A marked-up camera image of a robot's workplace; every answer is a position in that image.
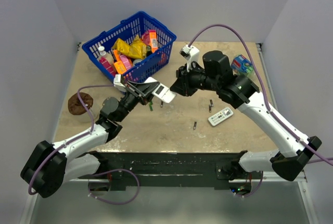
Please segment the white battery cover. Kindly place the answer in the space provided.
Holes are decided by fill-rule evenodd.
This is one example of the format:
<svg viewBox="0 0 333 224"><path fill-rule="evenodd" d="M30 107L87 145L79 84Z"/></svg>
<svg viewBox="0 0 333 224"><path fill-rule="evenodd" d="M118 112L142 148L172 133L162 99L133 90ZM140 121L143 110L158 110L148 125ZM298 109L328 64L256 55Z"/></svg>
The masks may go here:
<svg viewBox="0 0 333 224"><path fill-rule="evenodd" d="M167 91L163 96L162 96L162 101L164 103L171 103L176 97L176 93L172 91Z"/></svg>

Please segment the white red remote control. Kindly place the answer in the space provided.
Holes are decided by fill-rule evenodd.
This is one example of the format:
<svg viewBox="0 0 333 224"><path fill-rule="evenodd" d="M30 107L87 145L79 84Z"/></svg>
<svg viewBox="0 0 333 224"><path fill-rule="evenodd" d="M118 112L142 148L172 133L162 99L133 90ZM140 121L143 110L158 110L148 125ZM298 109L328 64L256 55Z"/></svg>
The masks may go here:
<svg viewBox="0 0 333 224"><path fill-rule="evenodd" d="M157 97L158 99L162 99L162 96L167 92L170 91L170 88L164 85L163 83L157 81L156 79L149 77L147 78L144 83L154 83L156 82L158 86L152 92L153 96Z"/></svg>

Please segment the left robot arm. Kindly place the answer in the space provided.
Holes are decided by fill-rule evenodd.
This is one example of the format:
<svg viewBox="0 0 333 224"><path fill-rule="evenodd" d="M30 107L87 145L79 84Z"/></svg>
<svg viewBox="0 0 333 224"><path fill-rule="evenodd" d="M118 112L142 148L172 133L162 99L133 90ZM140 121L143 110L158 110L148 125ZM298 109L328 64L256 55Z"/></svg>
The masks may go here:
<svg viewBox="0 0 333 224"><path fill-rule="evenodd" d="M113 140L122 130L120 122L138 105L149 104L153 97L163 98L167 91L162 83L148 78L143 83L116 82L122 87L122 98L109 97L103 101L97 120L87 130L55 143L41 141L24 165L20 176L29 185L30 195L43 198L53 195L64 183L82 176L103 178L109 161L91 148Z"/></svg>

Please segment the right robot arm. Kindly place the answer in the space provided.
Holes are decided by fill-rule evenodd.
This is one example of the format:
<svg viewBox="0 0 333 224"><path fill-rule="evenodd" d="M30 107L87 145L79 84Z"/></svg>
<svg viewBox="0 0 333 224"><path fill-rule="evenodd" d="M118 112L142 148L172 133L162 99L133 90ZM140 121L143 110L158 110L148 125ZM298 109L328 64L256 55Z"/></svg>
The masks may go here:
<svg viewBox="0 0 333 224"><path fill-rule="evenodd" d="M192 96L197 90L214 91L219 99L249 117L275 143L276 150L268 152L242 151L223 169L230 180L242 179L250 172L273 171L287 181L293 181L321 146L321 140L296 131L273 106L266 104L264 94L248 77L233 73L229 59L221 51L209 51L197 63L199 50L184 46L180 54L187 64L178 68L171 91Z"/></svg>

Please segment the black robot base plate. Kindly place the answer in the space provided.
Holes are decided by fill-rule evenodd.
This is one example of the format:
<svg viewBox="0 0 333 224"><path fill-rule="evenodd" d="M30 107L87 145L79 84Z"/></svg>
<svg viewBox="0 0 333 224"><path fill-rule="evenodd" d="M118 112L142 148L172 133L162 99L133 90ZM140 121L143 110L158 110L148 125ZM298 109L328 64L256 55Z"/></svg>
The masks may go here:
<svg viewBox="0 0 333 224"><path fill-rule="evenodd" d="M247 178L261 178L236 164L243 153L91 152L101 160L95 178L110 179L112 190L136 185L228 190L231 182L240 186Z"/></svg>

